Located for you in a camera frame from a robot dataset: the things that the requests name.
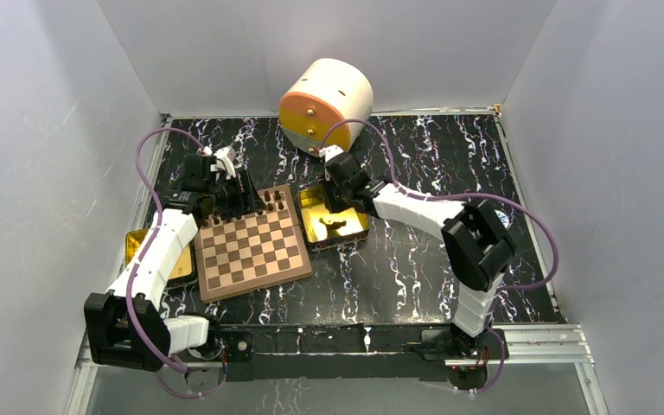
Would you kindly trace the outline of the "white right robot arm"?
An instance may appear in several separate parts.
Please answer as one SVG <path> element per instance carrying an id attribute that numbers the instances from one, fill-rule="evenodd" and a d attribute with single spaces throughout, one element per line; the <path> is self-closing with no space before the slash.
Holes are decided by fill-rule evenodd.
<path id="1" fill-rule="evenodd" d="M 516 245 L 487 201 L 436 201 L 416 195 L 385 179 L 373 179 L 345 150 L 321 150 L 321 180 L 333 213 L 354 209 L 382 220 L 393 220 L 439 239 L 459 283 L 453 316 L 454 350 L 476 357 L 487 345 L 484 333 L 495 293 L 513 258 Z"/>

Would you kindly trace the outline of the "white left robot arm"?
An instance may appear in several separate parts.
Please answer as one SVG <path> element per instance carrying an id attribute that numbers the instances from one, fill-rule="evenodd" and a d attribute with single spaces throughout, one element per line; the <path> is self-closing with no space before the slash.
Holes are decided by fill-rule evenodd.
<path id="1" fill-rule="evenodd" d="M 184 250 L 212 218 L 238 219 L 262 210 L 245 169 L 225 147 L 188 156 L 173 188 L 158 204 L 144 241 L 103 293 L 84 304 L 92 360 L 100 365 L 156 372 L 180 367 L 178 354 L 191 348 L 203 360 L 220 355 L 222 334 L 205 316 L 164 319 L 159 310 L 169 277 Z"/>

